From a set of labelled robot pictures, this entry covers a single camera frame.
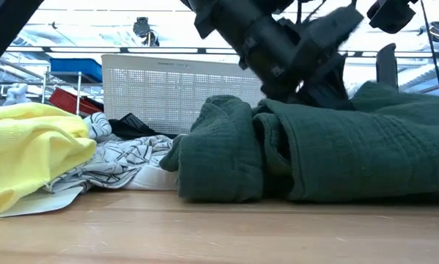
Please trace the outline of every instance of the white patterned cloth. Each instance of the white patterned cloth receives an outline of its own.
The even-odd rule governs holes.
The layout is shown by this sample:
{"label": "white patterned cloth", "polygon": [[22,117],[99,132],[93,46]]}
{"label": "white patterned cloth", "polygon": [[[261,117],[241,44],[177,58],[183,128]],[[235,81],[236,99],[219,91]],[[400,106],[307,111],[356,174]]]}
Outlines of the white patterned cloth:
{"label": "white patterned cloth", "polygon": [[84,164],[52,180],[44,189],[53,193],[75,186],[83,192],[93,186],[132,190],[177,189],[177,174],[158,168],[159,161],[172,148],[166,136],[147,136],[122,141],[111,133],[104,113],[84,119],[90,137],[97,141],[94,156]]}

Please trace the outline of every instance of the dark green cloth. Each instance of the dark green cloth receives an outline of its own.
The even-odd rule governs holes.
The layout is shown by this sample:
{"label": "dark green cloth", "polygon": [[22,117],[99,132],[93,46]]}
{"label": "dark green cloth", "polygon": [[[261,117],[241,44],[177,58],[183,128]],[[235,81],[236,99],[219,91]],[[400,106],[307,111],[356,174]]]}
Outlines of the dark green cloth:
{"label": "dark green cloth", "polygon": [[439,97],[368,82],[335,111],[232,96],[203,105],[161,167],[179,170],[179,195],[209,202],[291,201],[439,193]]}

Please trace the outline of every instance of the blue container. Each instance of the blue container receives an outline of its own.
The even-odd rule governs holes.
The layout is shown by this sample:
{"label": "blue container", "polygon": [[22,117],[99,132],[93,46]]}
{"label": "blue container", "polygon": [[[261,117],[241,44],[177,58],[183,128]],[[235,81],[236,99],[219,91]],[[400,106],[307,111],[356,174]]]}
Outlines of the blue container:
{"label": "blue container", "polygon": [[53,73],[78,73],[93,79],[83,78],[83,83],[102,82],[102,65],[98,64],[94,59],[50,59],[51,72],[53,76],[60,78],[63,81],[70,83],[77,83],[78,76],[53,74]]}

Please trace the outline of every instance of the wooden surface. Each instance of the wooden surface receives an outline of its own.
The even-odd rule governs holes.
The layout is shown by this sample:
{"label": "wooden surface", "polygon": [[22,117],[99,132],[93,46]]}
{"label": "wooden surface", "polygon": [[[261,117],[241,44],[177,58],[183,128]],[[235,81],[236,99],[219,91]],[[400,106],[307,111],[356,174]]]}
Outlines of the wooden surface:
{"label": "wooden surface", "polygon": [[0,263],[439,263],[439,207],[89,193],[66,210],[0,219]]}

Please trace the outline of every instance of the white paper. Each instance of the white paper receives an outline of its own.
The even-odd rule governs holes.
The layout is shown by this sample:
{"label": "white paper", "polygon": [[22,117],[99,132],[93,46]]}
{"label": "white paper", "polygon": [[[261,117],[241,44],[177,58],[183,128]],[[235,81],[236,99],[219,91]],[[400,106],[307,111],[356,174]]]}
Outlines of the white paper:
{"label": "white paper", "polygon": [[55,194],[37,191],[21,198],[9,210],[0,213],[0,217],[23,216],[65,208],[74,201],[83,189],[82,187],[74,187]]}

